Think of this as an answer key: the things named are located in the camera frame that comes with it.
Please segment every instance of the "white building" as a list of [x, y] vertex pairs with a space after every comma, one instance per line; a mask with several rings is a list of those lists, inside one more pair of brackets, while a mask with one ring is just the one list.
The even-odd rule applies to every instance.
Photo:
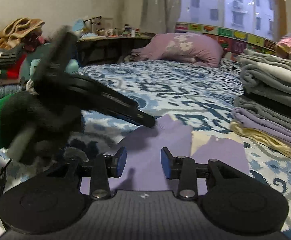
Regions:
[[221, 26], [272, 40], [273, 0], [181, 0], [179, 21]]

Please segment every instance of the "pillow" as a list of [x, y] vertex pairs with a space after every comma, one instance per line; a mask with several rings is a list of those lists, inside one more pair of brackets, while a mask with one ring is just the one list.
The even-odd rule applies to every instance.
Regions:
[[165, 33], [157, 34], [147, 46], [133, 52], [139, 52], [137, 61], [167, 59], [218, 67], [223, 49], [216, 40], [203, 34]]

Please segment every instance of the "gray curtain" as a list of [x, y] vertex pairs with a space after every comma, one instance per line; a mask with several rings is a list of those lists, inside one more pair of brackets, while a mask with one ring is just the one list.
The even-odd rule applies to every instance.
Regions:
[[180, 16], [180, 0], [143, 0], [142, 32], [173, 33]]

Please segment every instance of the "black glove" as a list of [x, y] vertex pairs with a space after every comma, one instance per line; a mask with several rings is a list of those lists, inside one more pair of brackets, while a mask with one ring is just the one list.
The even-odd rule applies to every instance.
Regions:
[[13, 145], [11, 143], [16, 135], [26, 127], [33, 128], [33, 136], [19, 160], [24, 164], [31, 164], [36, 156], [51, 157], [67, 143], [70, 132], [83, 130], [79, 108], [65, 106], [57, 98], [42, 98], [26, 91], [11, 95], [4, 103], [0, 122], [1, 140], [5, 148]]

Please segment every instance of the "blue and white patterned bedsheet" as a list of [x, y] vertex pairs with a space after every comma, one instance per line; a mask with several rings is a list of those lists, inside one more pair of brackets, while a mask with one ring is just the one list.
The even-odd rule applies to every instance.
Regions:
[[[87, 66], [80, 72], [134, 99], [144, 112], [154, 116], [172, 114], [194, 130], [220, 137], [230, 132], [233, 99], [243, 92], [239, 70], [236, 63], [222, 60], [219, 69], [171, 61], [143, 61]], [[73, 135], [67, 147], [80, 148], [87, 155], [106, 152], [136, 128], [96, 112], [83, 114], [85, 132]], [[289, 202], [289, 217], [282, 230], [291, 239], [291, 159], [250, 139], [243, 141], [250, 175], [282, 192]], [[0, 168], [6, 162], [4, 153], [0, 152]], [[12, 162], [0, 179], [0, 195], [36, 172], [37, 167]]]

